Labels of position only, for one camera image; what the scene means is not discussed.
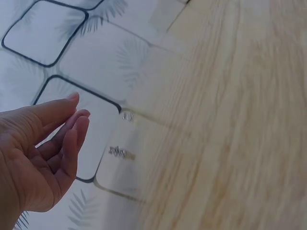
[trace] patterned tablecloth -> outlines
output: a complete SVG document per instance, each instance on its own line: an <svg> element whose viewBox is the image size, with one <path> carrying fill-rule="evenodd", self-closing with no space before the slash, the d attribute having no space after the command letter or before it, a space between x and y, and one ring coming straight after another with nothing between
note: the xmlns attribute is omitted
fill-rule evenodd
<svg viewBox="0 0 307 230"><path fill-rule="evenodd" d="M77 91L78 107L92 114L77 180L51 211L24 212L16 229L136 229L136 182L111 183L119 161L111 156L99 165L129 93L146 80L150 52L176 53L165 32L184 2L0 0L0 112Z"/></svg>

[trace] fingernail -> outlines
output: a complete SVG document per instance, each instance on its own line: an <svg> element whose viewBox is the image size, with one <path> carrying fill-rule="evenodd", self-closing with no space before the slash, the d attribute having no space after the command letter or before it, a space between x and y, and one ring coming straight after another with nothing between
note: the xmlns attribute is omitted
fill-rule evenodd
<svg viewBox="0 0 307 230"><path fill-rule="evenodd" d="M79 97L79 94L77 92L73 92L66 99L70 101L75 101L78 97Z"/></svg>

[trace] light wood surface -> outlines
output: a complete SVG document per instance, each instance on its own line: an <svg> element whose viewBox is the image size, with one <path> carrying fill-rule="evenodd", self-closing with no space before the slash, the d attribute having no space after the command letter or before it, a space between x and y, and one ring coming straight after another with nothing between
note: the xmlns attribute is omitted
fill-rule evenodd
<svg viewBox="0 0 307 230"><path fill-rule="evenodd" d="M169 33L128 103L140 229L306 229L307 1L191 0Z"/></svg>

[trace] finger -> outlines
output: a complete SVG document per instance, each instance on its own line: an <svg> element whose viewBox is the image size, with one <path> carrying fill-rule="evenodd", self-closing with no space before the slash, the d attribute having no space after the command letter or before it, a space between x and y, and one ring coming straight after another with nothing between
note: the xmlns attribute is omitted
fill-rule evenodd
<svg viewBox="0 0 307 230"><path fill-rule="evenodd" d="M76 178L78 165L78 140L83 139L79 135L86 135L89 120L87 117L80 117L74 127L67 132L63 141L63 158L55 177L61 188L62 196L67 192Z"/></svg>
<svg viewBox="0 0 307 230"><path fill-rule="evenodd" d="M54 155L58 154L58 152L62 148L63 139L67 131L72 129L78 118L81 116L89 117L90 112L84 109L76 112L70 119L68 119L65 125L63 125L63 127L51 140L47 141L46 143L42 144L37 148L45 160L49 160Z"/></svg>
<svg viewBox="0 0 307 230"><path fill-rule="evenodd" d="M81 116L77 122L76 122L76 126L78 127L78 139L77 139L77 149L78 152L80 151L84 141L85 141L85 137L86 137L86 133L89 127L89 119L88 117L85 116Z"/></svg>
<svg viewBox="0 0 307 230"><path fill-rule="evenodd" d="M89 120L85 116L80 117L77 120L76 124L74 125L73 129L76 129L77 130L77 134L78 134L78 138L77 138L77 152L80 151L80 149L82 147L82 144L84 143L88 126L89 126ZM47 161L47 163L48 163L48 165L49 165L49 167L50 167L50 169L52 170L53 173L55 173L59 169L60 163L61 163L61 160L62 160L62 157L63 157L63 154L64 153L63 153L63 148L62 148L57 155L51 157Z"/></svg>
<svg viewBox="0 0 307 230"><path fill-rule="evenodd" d="M65 126L66 130L64 130L64 128L60 129L61 132L62 132L62 140L63 140L65 133L68 131L68 129L73 127L73 125L76 122L76 120L78 119L78 117L80 117L80 116L89 117L89 115L90 115L89 111L82 109L82 110L79 110L78 112L75 112L75 114L71 118L69 118L68 121L67 120L61 120L59 122L53 122L53 123L46 125L45 127L43 127L42 135L36 141L35 144L38 144L38 143L42 142L43 140L45 140L55 129L60 127L64 122L67 122L67 123L70 123L71 127Z"/></svg>
<svg viewBox="0 0 307 230"><path fill-rule="evenodd" d="M1 117L7 124L9 132L17 132L14 136L20 145L19 148L26 150L37 142L44 126L71 117L78 102L79 94L73 93L68 99L9 111Z"/></svg>
<svg viewBox="0 0 307 230"><path fill-rule="evenodd" d="M39 118L44 127L53 122L59 123L67 120L74 114L78 103L79 94L76 92L69 95L67 99L34 105L28 107L28 110Z"/></svg>

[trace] black outline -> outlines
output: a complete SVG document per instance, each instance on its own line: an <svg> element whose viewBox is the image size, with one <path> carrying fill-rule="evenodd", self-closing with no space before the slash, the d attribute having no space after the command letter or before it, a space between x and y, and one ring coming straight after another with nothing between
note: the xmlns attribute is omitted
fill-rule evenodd
<svg viewBox="0 0 307 230"><path fill-rule="evenodd" d="M67 83L69 83L69 84L74 85L75 87L77 87L77 88L79 88L79 89L82 89L82 90L84 90L84 91L86 91L86 92L88 92L88 93L90 93L90 94L92 94L92 95L94 95L94 96L96 96L96 97L98 97L98 98L100 98L100 99L102 99L102 100L104 100L104 101L106 101L106 102L108 102L108 103L114 105L114 106L117 108L117 110L118 110L118 114L121 113L122 108L121 108L121 106L120 106L119 104L117 104L116 102L114 102L114 101L112 101L112 100L110 100L110 99L107 99L106 97L101 96L101 95L97 94L96 92L93 92L93 91L91 91L91 90L89 90L89 89L87 89L87 88L85 88L85 87L83 87L83 86L81 86L81 85L79 85L79 84L77 84L77 83L75 83L75 82L69 80L69 79L66 79L66 78L64 78L64 77L62 77L62 76L60 76L60 75L52 75L52 76L50 76L50 77L47 78L47 80L46 80L46 82L44 83L42 89L40 90L38 96L36 97L35 101L33 102L33 105L35 105L35 104L38 102L40 96L42 95L42 93L43 93L43 91L45 90L46 86L48 85L49 81L51 81L52 79L55 79L55 78L59 78L59 79L65 81L65 82L67 82ZM82 179L82 178L80 178L80 177L76 177L76 179L77 179L78 181L81 181L81 182L84 182L84 183L87 183L87 184L92 183L92 182L94 181L95 177L96 177L96 174L97 174L97 172L98 172L98 168L99 168L99 166L100 166L100 162L101 162L101 159L102 159L104 153L105 153L105 149L104 149L104 151L103 151L103 153L102 153L102 156L101 156L101 158L100 158L100 161L99 161L98 167L97 167L97 169L96 169L96 172L95 172L95 174L94 174L94 176L93 176L92 178L90 178L90 179Z"/></svg>
<svg viewBox="0 0 307 230"><path fill-rule="evenodd" d="M38 61L35 61L35 60L33 60L33 59L31 59L31 58L29 58L29 57L27 57L27 56L25 56L25 55L23 55L23 54L21 54L21 53L18 53L17 51L15 51L15 50L13 50L13 49L11 49L11 48L6 47L6 45L4 44L5 37L6 37L6 35L10 32L10 30L11 30L19 21L22 20L22 18L28 13L29 10L31 10L31 8L32 8L35 4L37 4L37 3L40 2L40 1L46 1L46 2L50 2L50 3L53 3L53 4L59 5L59 6L63 6L63 7L67 7L67 8L71 8L71 9L75 9L75 10L79 10L79 11L83 12L84 15L85 15L83 22L77 27L77 29L75 30L75 32L74 32L74 33L71 35L71 37L67 40L67 42L66 42L65 46L63 47L63 49L61 50L59 56L56 58L56 60L55 60L53 63L51 63L51 64L49 64L49 65L45 65L45 64L42 64L42 63L40 63L40 62L38 62ZM34 2L24 13L23 13L23 15L22 15L21 17L20 17L16 22L14 22L13 25L11 25L11 26L9 27L9 29L7 30L7 32L5 33L5 35L4 35L4 37L3 37L2 41L1 41L1 45L2 45L3 48L5 48L5 49L7 49L7 50L9 50L9 51L11 51L11 52L13 52L13 53L15 53L15 54L18 54L18 55L24 57L24 58L27 59L27 60L30 60L30 61L32 61L32 62L34 62L34 63L36 63L36 64L38 64L38 65L40 65L40 66L42 66L42 67L50 68L50 67L56 65L56 63L59 61L59 59L60 59L61 56L63 55L65 49L67 48L67 46L69 45L69 43L71 42L71 40L73 39L73 37L78 33L79 29L80 29L80 28L84 25L84 23L87 21L88 17L89 17L88 12L85 11L84 9L82 9L82 8L74 7L74 6L70 6L70 5L66 5L66 4L64 4L64 3L57 2L57 1L54 1L54 0L38 0L38 1L35 1L35 2Z"/></svg>
<svg viewBox="0 0 307 230"><path fill-rule="evenodd" d="M82 8L82 7L80 7L80 6L72 6L72 5L69 5L69 4L66 4L66 3L62 3L62 2L60 2L60 1L56 1L56 2L61 3L61 4L65 4L65 5L68 5L68 6L71 6L71 7L77 7L77 8L79 8L79 9L81 9L81 10L84 10L84 11L93 11L93 10L95 10L101 3L103 3L104 1L105 1L105 0L100 0L100 1L98 2L97 5L95 5L95 6L92 7L92 8L89 8L89 9Z"/></svg>

